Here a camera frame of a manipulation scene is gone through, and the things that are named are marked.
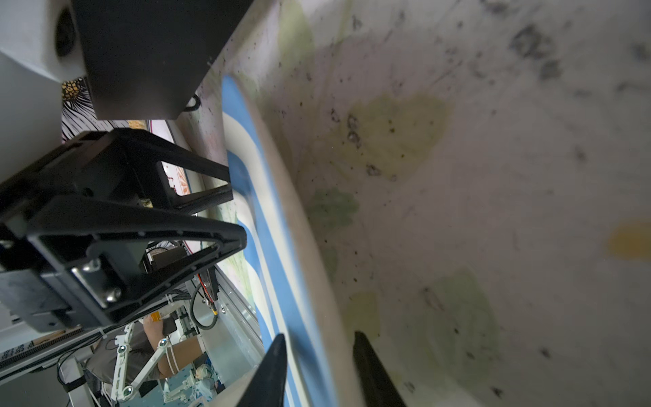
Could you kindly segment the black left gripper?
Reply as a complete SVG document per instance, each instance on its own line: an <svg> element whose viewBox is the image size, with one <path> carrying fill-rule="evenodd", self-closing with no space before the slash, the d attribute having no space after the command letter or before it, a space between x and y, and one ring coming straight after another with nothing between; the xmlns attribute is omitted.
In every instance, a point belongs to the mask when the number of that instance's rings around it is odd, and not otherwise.
<svg viewBox="0 0 651 407"><path fill-rule="evenodd" d="M90 132L1 186L1 299L40 332L126 322L245 249L238 225L156 205L166 140Z"/></svg>

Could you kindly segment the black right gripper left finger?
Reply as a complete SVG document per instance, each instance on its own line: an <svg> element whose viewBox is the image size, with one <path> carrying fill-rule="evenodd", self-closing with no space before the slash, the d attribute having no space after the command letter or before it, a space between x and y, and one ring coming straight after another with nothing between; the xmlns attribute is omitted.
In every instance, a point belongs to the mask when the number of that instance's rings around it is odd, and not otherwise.
<svg viewBox="0 0 651 407"><path fill-rule="evenodd" d="M283 407L288 377L285 335L276 335L237 407Z"/></svg>

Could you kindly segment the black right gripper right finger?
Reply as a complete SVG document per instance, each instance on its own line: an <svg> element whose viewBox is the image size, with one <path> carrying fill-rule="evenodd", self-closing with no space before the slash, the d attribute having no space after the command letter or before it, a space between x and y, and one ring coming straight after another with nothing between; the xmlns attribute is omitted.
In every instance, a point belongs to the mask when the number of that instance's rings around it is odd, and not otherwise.
<svg viewBox="0 0 651 407"><path fill-rule="evenodd" d="M354 333L353 358L366 406L406 406L364 332Z"/></svg>

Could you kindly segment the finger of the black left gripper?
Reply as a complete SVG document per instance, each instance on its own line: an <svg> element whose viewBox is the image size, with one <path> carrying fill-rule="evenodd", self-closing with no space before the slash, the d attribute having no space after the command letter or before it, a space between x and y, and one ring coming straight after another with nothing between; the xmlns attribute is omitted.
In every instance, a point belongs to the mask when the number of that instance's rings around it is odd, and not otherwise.
<svg viewBox="0 0 651 407"><path fill-rule="evenodd" d="M118 129L125 179L116 195L140 206L198 214L233 200L229 168L145 130Z"/></svg>

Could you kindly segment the blue white striped plate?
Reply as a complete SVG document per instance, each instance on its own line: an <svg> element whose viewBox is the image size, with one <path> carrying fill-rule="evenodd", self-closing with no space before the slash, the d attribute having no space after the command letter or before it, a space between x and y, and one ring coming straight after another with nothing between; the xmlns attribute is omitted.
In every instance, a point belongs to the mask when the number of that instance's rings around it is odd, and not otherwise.
<svg viewBox="0 0 651 407"><path fill-rule="evenodd" d="M286 406L364 403L318 245L281 154L254 101L235 77L221 82L225 150L248 245L262 343L287 348Z"/></svg>

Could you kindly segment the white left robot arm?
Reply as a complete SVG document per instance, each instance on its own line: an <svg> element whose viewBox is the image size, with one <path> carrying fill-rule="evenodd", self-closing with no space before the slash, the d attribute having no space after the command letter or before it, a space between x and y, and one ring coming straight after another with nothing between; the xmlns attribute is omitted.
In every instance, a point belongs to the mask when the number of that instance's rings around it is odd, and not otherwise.
<svg viewBox="0 0 651 407"><path fill-rule="evenodd" d="M201 217L233 198L229 169L151 132L61 139L66 81L100 120L168 120L248 1L1 4L1 301L38 332L128 322L242 251L242 227Z"/></svg>

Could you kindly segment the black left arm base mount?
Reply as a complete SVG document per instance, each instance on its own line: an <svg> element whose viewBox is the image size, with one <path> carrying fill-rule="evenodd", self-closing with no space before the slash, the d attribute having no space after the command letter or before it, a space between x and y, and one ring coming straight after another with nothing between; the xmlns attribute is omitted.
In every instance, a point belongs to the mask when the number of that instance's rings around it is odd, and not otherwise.
<svg viewBox="0 0 651 407"><path fill-rule="evenodd" d="M186 242L162 242L160 244L151 244L147 247L145 264L149 271L160 271L167 266L171 266L177 261L185 260L195 255ZM195 270L195 274L190 276L184 283L178 283L170 287L165 293L172 300L189 301L190 305L186 307L190 319L195 327L201 331L212 329L219 320L219 307L217 305L219 285L216 282L215 273L209 268ZM212 317L210 322L205 324L208 317L201 319L197 317L196 306L197 297L202 303L210 309Z"/></svg>

